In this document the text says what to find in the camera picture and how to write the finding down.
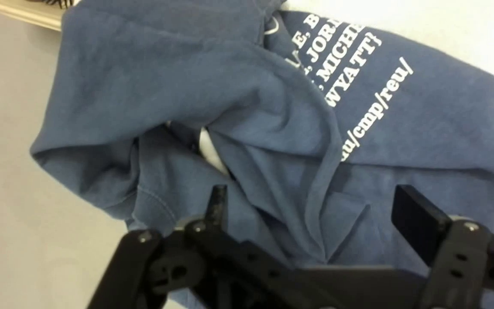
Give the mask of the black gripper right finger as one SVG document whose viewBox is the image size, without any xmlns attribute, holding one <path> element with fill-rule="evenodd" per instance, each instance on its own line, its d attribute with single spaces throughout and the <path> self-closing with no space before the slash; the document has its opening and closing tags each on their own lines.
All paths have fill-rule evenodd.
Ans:
<svg viewBox="0 0 494 309">
<path fill-rule="evenodd" d="M 454 219 L 411 186 L 394 190 L 390 222 L 428 267 L 416 309 L 481 309 L 494 293 L 494 234 Z"/>
</svg>

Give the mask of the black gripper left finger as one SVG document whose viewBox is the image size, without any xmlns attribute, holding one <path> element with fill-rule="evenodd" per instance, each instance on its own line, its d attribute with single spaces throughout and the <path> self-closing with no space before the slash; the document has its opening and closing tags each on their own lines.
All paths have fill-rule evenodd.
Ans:
<svg viewBox="0 0 494 309">
<path fill-rule="evenodd" d="M 284 268 L 252 243 L 224 232 L 228 191 L 214 186 L 205 214 L 162 238 L 125 234 L 87 309 L 162 309 L 186 291 L 205 309 L 291 309 L 277 287 Z"/>
</svg>

